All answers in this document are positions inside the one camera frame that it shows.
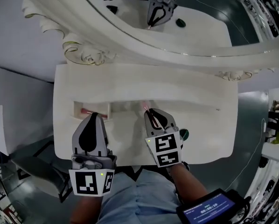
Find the light blue shirt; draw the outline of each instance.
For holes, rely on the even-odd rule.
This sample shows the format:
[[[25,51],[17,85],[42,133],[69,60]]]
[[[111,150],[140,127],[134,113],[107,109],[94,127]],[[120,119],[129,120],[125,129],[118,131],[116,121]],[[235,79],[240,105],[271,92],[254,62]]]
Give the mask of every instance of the light blue shirt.
[[[98,224],[180,224],[180,205],[174,184],[164,176],[143,169],[135,182],[118,173],[103,198]]]

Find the mirror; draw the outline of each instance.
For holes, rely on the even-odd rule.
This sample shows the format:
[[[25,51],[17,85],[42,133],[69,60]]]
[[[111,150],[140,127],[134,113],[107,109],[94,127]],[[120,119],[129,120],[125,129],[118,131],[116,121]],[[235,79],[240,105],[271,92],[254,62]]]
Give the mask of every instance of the mirror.
[[[88,2],[125,33],[146,44],[175,53],[233,56],[279,48],[279,0]],[[270,48],[244,46],[259,43],[269,44]],[[243,47],[235,53],[226,49],[239,46]]]

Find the dark green object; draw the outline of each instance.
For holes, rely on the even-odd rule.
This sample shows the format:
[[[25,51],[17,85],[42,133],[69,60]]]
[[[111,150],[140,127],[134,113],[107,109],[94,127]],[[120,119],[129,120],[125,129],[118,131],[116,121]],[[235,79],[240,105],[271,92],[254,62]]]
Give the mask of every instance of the dark green object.
[[[189,137],[189,131],[187,129],[181,129],[179,131],[180,136],[183,138],[183,141],[185,141],[186,139],[188,139]]]
[[[176,24],[177,24],[177,26],[180,27],[180,28],[186,27],[185,21],[183,21],[183,20],[180,19],[180,18],[178,18],[178,19],[176,20]]]

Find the white wall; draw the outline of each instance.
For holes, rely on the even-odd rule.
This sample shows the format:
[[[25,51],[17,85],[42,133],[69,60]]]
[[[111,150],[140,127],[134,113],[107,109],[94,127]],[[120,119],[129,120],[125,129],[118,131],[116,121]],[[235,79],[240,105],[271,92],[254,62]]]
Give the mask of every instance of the white wall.
[[[53,84],[0,69],[1,152],[8,155],[52,135],[53,88]]]
[[[261,70],[252,78],[238,82],[238,92],[267,91],[279,88],[279,69]]]
[[[61,34],[42,33],[39,18],[24,18],[21,5],[0,0],[0,66],[53,81],[56,65],[65,63]]]

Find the ornate mirror frame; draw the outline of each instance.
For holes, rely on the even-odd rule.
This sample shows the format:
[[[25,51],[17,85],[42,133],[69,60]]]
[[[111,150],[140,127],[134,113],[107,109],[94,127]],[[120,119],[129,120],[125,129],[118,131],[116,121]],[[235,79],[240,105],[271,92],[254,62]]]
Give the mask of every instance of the ornate mirror frame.
[[[218,75],[228,80],[279,68],[279,38],[229,48],[165,44],[123,22],[99,0],[24,0],[26,18],[40,15],[42,31],[63,34],[68,62],[165,65]]]

